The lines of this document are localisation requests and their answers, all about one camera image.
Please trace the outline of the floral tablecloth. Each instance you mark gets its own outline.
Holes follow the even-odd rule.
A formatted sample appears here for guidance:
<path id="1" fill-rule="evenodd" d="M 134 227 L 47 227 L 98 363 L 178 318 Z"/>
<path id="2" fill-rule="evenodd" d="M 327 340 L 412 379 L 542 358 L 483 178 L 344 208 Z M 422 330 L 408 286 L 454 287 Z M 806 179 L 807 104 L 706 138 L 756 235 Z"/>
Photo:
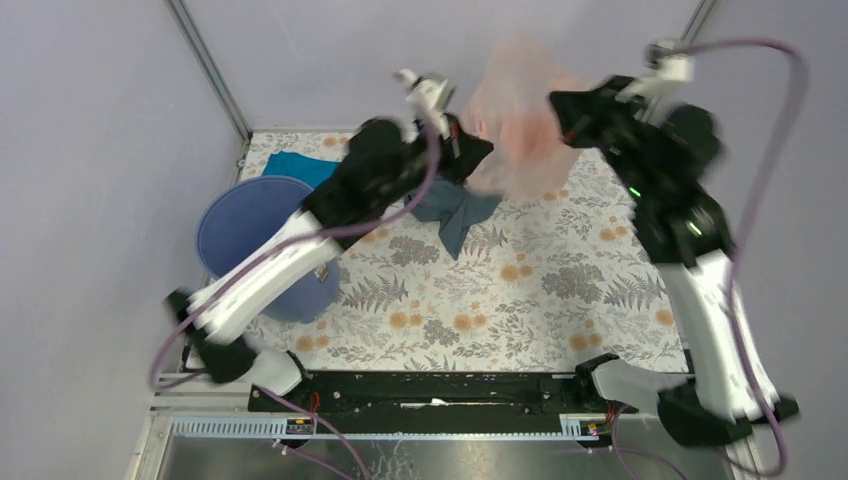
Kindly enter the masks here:
<path id="1" fill-rule="evenodd" d="M 504 202 L 458 257 L 412 216 L 338 261 L 334 302 L 310 323 L 258 316 L 250 339 L 310 369 L 569 372 L 603 353 L 686 370 L 662 281 L 609 168 L 584 154 L 567 183 Z"/>

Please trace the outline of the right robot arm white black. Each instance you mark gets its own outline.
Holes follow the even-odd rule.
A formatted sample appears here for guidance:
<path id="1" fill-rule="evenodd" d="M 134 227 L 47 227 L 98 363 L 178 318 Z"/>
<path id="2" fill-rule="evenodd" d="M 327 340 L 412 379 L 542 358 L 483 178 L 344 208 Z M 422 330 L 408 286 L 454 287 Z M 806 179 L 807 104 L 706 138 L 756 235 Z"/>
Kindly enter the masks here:
<path id="1" fill-rule="evenodd" d="M 736 245 L 723 209 L 700 182 L 723 149 L 712 115 L 682 103 L 661 123 L 646 123 L 637 116 L 642 99 L 624 94 L 630 83 L 611 76 L 548 100 L 563 142 L 598 150 L 633 200 L 635 236 L 690 336 L 694 369 L 679 378 L 605 354 L 576 367 L 573 396 L 589 412 L 611 401 L 656 416 L 681 446 L 724 447 L 799 407 L 765 373 L 729 282 Z"/>

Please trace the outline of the grey-blue shirt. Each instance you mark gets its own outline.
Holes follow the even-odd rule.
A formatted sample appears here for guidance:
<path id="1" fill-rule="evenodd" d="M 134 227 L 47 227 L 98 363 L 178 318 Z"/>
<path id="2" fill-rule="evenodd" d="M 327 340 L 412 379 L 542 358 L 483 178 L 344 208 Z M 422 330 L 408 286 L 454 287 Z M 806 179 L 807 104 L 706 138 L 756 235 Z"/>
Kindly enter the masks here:
<path id="1" fill-rule="evenodd" d="M 470 228 L 495 212 L 502 198 L 479 196 L 451 180 L 437 177 L 423 199 L 411 209 L 420 222 L 438 222 L 438 236 L 446 252 L 457 260 Z"/>

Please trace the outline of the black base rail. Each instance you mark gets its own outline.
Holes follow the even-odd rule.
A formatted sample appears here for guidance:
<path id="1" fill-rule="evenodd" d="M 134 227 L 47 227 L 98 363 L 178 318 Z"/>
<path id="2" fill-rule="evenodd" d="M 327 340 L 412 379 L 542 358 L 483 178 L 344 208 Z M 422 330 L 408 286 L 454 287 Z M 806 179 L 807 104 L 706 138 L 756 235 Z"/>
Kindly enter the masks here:
<path id="1" fill-rule="evenodd" d="M 418 417 L 422 412 L 462 417 L 562 415 L 589 422 L 612 415 L 610 403 L 574 375 L 552 373 L 315 371 L 284 399 L 279 403 L 254 387 L 247 408 L 251 413 L 286 413 L 294 404 L 330 423 L 370 415 Z"/>

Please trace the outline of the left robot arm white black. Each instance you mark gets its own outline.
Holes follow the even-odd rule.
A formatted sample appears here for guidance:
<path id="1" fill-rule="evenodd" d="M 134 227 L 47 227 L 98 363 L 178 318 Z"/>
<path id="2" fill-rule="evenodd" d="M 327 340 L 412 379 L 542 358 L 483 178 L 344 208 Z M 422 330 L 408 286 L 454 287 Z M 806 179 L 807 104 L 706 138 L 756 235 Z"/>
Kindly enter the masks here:
<path id="1" fill-rule="evenodd" d="M 365 121 L 334 172 L 269 240 L 210 285 L 168 295 L 177 331 L 196 349 L 212 383 L 257 384 L 288 411 L 307 404 L 311 387 L 296 359 L 251 346 L 244 331 L 302 277 L 406 215 L 437 177 L 462 183 L 494 150 L 450 113 L 422 114 L 414 124 L 416 135 L 408 138 L 393 118 Z"/>

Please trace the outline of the teal cloth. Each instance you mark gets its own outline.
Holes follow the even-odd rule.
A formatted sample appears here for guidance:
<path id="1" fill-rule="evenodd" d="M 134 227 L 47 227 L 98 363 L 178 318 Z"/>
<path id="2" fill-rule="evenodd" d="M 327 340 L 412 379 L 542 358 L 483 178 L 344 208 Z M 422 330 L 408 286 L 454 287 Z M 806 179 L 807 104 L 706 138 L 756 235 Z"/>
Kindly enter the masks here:
<path id="1" fill-rule="evenodd" d="M 316 188 L 337 169 L 337 161 L 312 158 L 295 152 L 281 151 L 269 156 L 263 176 L 284 176 Z"/>

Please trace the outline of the blue plastic trash bin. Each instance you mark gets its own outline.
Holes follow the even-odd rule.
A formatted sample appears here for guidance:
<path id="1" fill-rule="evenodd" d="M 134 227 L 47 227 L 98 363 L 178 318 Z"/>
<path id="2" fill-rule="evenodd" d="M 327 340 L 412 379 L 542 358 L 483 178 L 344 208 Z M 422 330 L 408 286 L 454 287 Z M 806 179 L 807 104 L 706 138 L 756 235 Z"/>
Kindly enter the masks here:
<path id="1" fill-rule="evenodd" d="M 312 192 L 307 183 L 287 176 L 261 176 L 232 187 L 204 212 L 196 250 L 215 279 L 238 266 L 268 241 Z M 262 314 L 281 322 L 310 323 L 334 304 L 340 267 L 333 260 L 302 277 L 272 301 Z"/>

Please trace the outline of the pink plastic trash bag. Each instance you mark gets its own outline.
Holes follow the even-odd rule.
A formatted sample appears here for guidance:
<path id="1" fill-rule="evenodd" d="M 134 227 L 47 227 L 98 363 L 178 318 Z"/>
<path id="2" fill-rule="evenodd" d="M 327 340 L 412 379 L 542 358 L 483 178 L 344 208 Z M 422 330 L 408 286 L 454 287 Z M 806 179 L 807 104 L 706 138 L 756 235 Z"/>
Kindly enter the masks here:
<path id="1" fill-rule="evenodd" d="M 494 145 L 466 186 L 476 194 L 524 202 L 561 189 L 582 151 L 562 142 L 548 95 L 588 88 L 531 38 L 497 44 L 460 114 L 466 132 Z"/>

